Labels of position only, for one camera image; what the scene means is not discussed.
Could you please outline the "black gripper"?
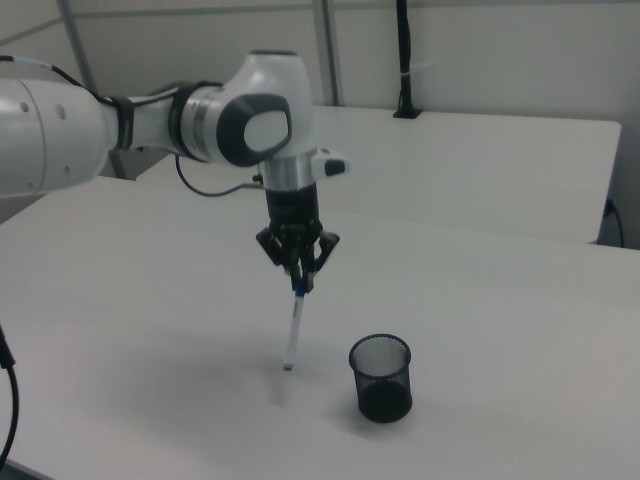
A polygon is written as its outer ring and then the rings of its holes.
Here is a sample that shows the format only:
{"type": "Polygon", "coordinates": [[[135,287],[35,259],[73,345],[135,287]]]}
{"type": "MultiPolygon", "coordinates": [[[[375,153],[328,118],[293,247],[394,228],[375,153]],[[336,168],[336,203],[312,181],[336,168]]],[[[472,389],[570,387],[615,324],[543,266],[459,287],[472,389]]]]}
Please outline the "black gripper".
{"type": "Polygon", "coordinates": [[[266,202],[269,228],[261,230],[256,240],[273,264],[289,276],[292,290],[308,294],[315,276],[340,242],[338,234],[321,231],[317,185],[287,192],[267,190],[266,202]],[[293,235],[317,239],[303,250],[300,264],[297,250],[279,240],[293,235]]]}

